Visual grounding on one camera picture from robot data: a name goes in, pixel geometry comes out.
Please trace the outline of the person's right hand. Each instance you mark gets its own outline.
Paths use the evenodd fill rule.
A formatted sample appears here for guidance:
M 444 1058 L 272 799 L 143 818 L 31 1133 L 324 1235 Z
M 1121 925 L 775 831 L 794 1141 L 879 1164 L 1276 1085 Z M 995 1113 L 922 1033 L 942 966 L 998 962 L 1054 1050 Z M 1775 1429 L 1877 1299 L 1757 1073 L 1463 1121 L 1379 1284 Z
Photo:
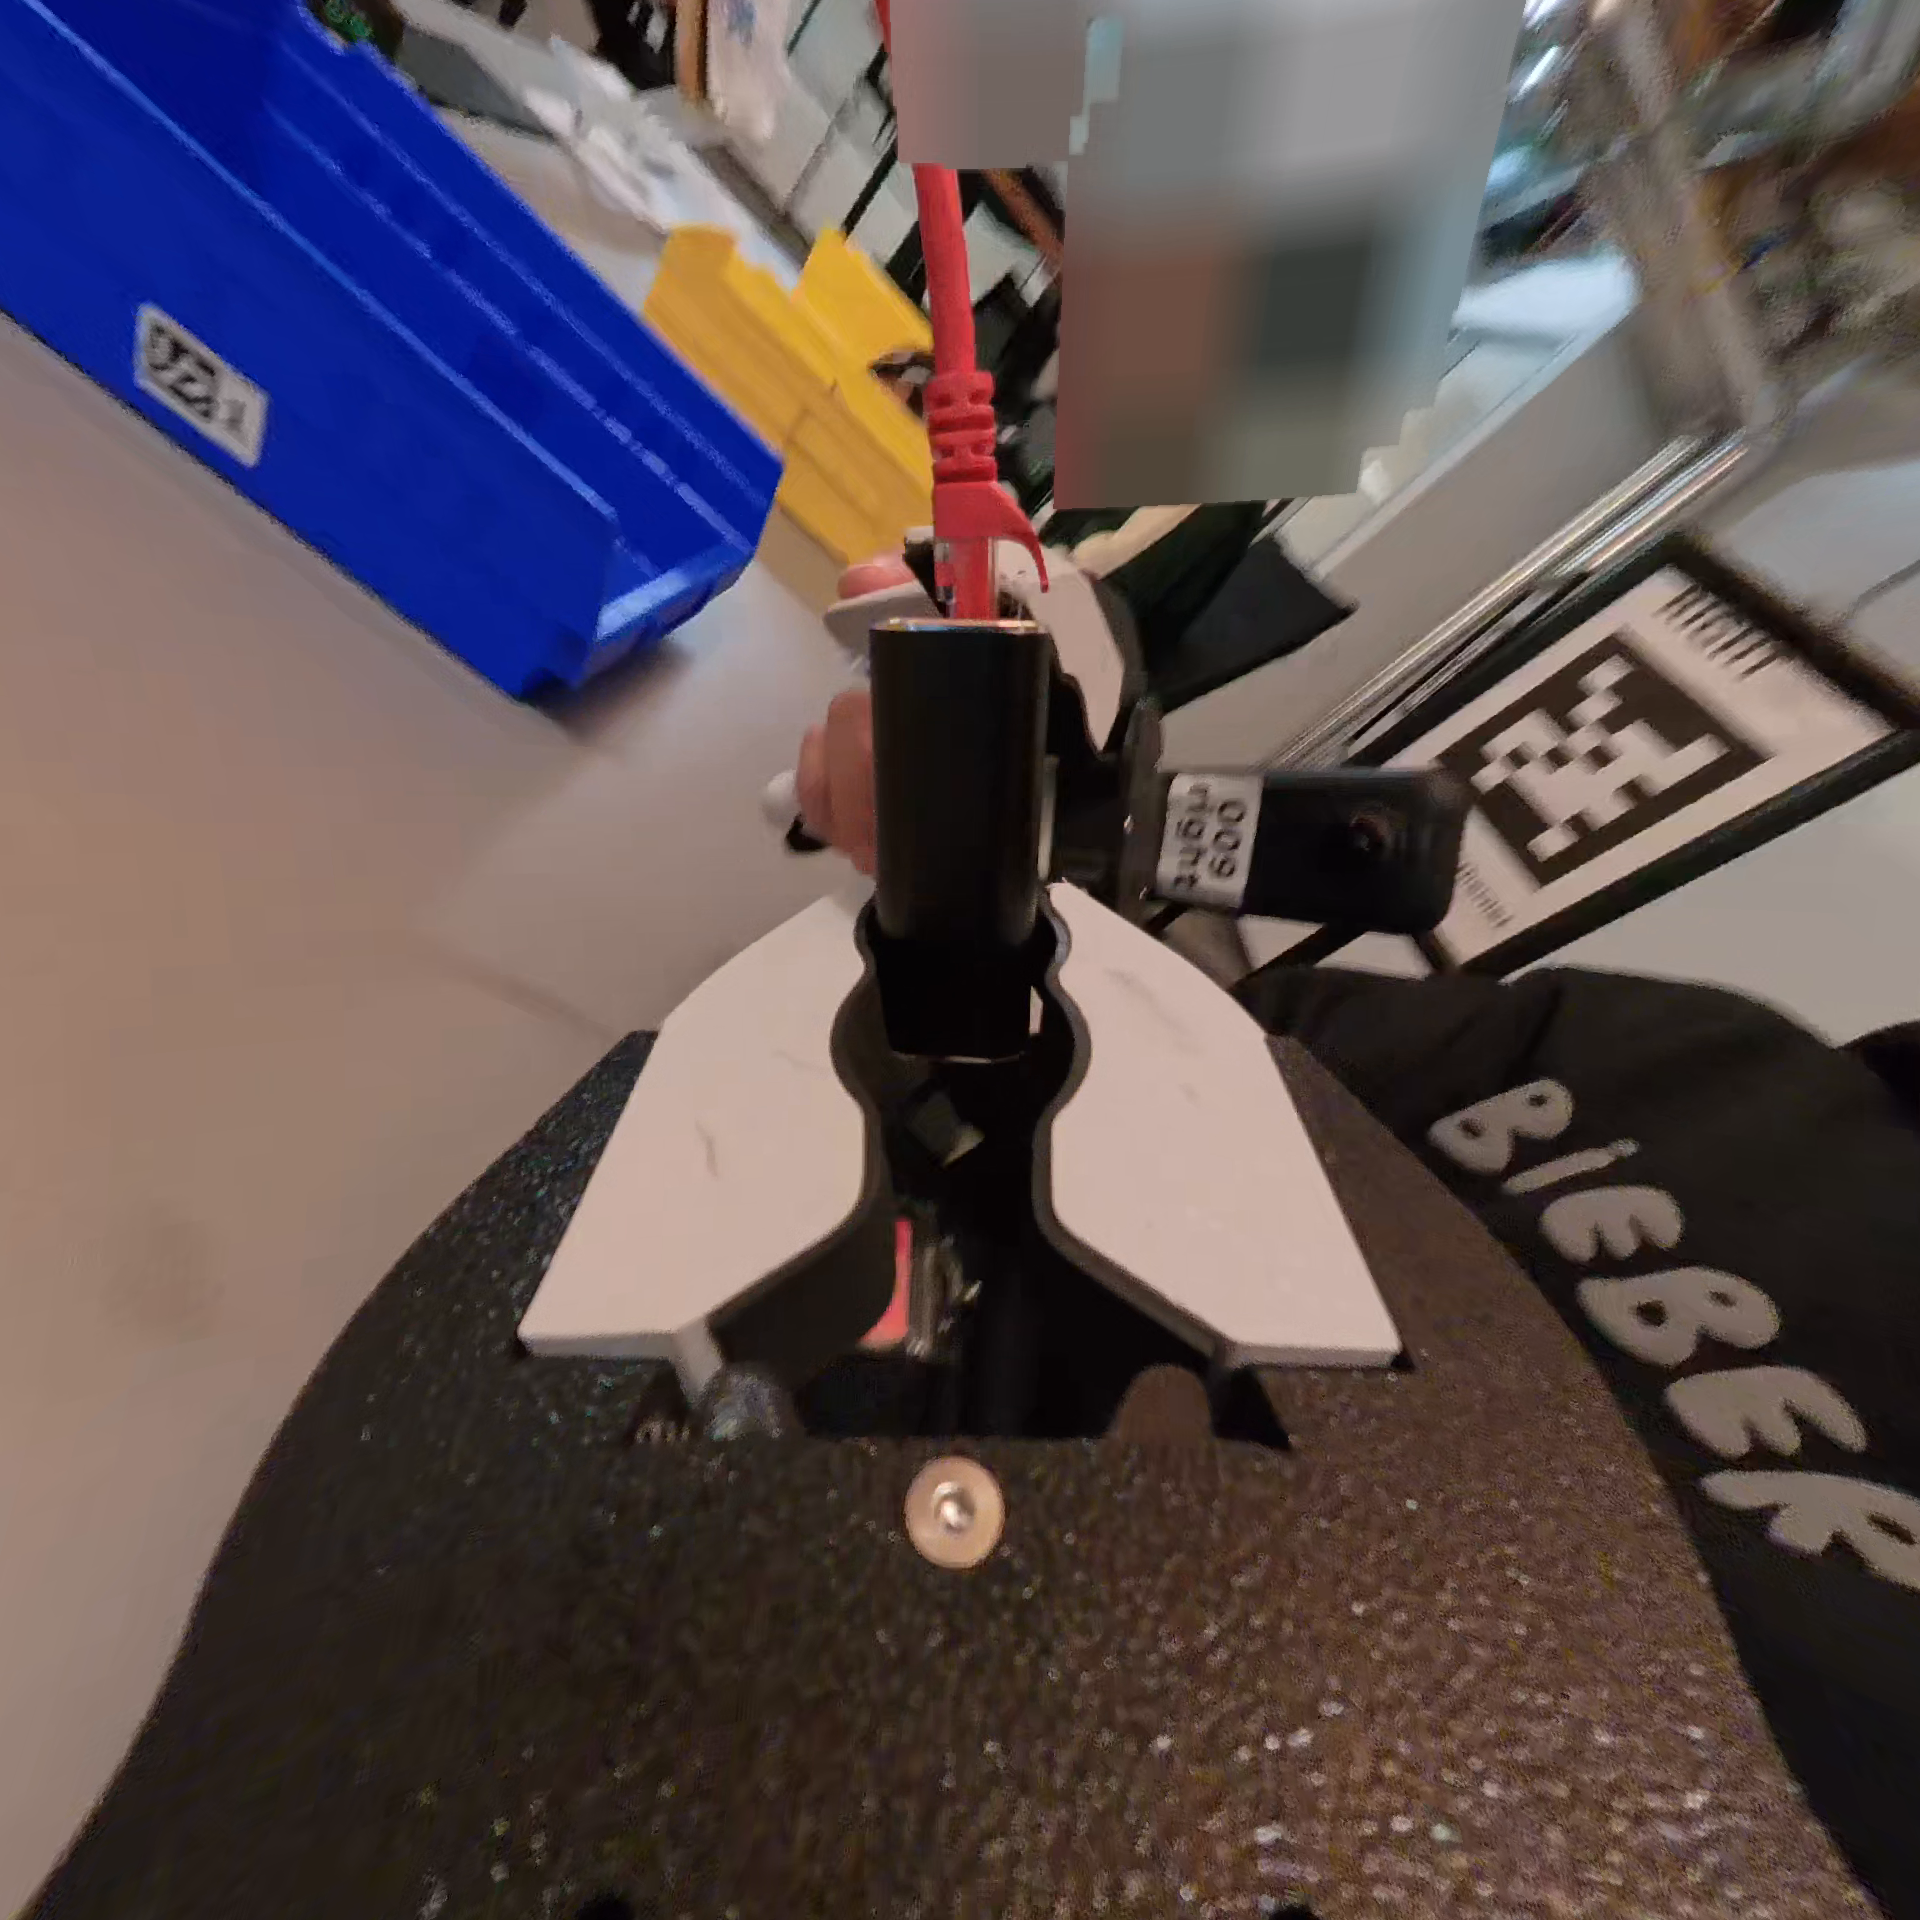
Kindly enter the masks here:
M 866 669 L 833 693 L 818 724 L 806 730 L 794 774 L 785 853 L 833 853 L 854 876 L 878 873 L 874 720 Z

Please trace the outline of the person's right forearm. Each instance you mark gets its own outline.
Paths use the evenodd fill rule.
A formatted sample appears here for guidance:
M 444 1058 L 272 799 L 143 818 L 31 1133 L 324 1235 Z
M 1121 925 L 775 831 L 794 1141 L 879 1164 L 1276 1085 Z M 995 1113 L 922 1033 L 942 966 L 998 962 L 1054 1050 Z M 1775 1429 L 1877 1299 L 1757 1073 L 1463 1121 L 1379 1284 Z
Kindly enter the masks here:
M 1571 1326 L 1859 1885 L 1917 1903 L 1917 1031 L 1704 984 L 1256 969 Z

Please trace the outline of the aluminium frame rail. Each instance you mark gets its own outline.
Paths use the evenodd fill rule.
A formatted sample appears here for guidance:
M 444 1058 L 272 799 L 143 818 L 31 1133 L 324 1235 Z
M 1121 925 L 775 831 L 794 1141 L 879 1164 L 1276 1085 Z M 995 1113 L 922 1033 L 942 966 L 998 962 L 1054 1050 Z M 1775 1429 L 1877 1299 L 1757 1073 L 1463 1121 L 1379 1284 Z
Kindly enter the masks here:
M 1528 621 L 1556 613 L 1574 593 L 1759 478 L 1787 445 L 1797 412 L 1796 384 L 1777 380 L 1759 396 L 1757 408 L 1727 432 L 1681 435 L 1667 441 L 1583 516 L 1560 525 L 1306 733 L 1278 747 L 1267 766 L 1292 774 L 1355 760 Z

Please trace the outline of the yellow plastic bin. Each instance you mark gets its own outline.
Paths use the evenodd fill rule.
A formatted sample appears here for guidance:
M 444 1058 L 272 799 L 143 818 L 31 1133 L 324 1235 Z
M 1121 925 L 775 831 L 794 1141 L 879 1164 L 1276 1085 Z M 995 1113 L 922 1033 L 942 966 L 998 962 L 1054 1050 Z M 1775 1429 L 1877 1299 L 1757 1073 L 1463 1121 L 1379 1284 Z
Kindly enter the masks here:
M 841 233 L 813 240 L 796 285 L 724 227 L 676 227 L 642 320 L 781 455 L 781 511 L 840 565 L 931 524 L 921 419 L 878 376 L 931 349 L 926 314 Z

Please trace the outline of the framed black-white marker board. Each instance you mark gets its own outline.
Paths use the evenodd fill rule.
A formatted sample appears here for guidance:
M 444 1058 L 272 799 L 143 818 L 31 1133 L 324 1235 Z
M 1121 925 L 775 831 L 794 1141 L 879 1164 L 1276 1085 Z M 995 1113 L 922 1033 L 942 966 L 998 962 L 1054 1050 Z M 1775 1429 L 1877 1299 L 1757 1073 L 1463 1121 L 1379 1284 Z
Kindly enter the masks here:
M 1430 685 L 1355 766 L 1449 776 L 1455 889 L 1422 937 L 1248 922 L 1253 966 L 1518 975 L 1916 767 L 1916 676 L 1664 534 Z

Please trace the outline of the blue plastic bin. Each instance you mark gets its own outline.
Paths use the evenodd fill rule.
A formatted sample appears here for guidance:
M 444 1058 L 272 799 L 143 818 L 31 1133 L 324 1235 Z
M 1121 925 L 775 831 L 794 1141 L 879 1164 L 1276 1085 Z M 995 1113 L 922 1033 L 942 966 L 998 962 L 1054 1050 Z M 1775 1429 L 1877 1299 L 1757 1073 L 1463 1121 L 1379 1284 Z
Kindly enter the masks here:
M 523 700 L 746 571 L 781 456 L 305 5 L 2 5 L 2 307 Z

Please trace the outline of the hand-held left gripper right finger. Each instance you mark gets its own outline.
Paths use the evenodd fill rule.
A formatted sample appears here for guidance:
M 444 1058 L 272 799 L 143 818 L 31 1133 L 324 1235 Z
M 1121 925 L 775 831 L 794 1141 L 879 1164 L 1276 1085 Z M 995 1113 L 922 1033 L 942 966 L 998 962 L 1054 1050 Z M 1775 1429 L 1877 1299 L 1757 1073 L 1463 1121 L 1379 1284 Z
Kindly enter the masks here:
M 1227 1373 L 1388 1370 L 1402 1337 L 1263 1026 L 1084 891 L 1055 883 L 1049 911 L 1077 1050 L 1037 1141 L 1044 1223 Z

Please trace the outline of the black cable coupler adapter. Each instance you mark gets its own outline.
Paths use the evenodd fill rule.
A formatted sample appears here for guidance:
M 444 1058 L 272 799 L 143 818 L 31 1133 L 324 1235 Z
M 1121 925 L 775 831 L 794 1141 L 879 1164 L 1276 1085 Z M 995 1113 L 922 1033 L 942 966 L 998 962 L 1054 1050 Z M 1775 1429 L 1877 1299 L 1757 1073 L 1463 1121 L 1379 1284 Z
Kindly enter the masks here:
M 1027 621 L 869 632 L 866 954 L 894 1054 L 999 1063 L 1027 1044 L 1050 663 Z

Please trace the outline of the person's black clothing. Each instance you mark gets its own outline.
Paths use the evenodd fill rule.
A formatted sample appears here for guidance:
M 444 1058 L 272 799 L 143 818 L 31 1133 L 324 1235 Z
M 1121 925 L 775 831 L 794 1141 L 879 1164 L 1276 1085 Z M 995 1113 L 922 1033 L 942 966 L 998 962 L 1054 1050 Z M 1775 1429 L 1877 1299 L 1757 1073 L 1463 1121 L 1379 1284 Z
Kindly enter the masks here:
M 1049 574 L 1087 574 L 1137 626 L 1148 700 L 1185 710 L 1342 626 L 1351 607 L 1279 544 L 1279 506 L 1055 511 L 1041 540 Z

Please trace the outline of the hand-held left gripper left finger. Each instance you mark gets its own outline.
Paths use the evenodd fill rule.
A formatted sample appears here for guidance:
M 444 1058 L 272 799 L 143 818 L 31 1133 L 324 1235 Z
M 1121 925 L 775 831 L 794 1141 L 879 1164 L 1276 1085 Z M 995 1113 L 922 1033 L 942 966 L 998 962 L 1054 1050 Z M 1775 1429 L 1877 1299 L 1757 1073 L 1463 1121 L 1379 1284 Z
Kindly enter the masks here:
M 518 1325 L 530 1356 L 726 1370 L 801 1393 L 891 1308 L 897 1210 L 850 1044 L 871 1007 L 856 897 L 740 951 L 660 1026 Z

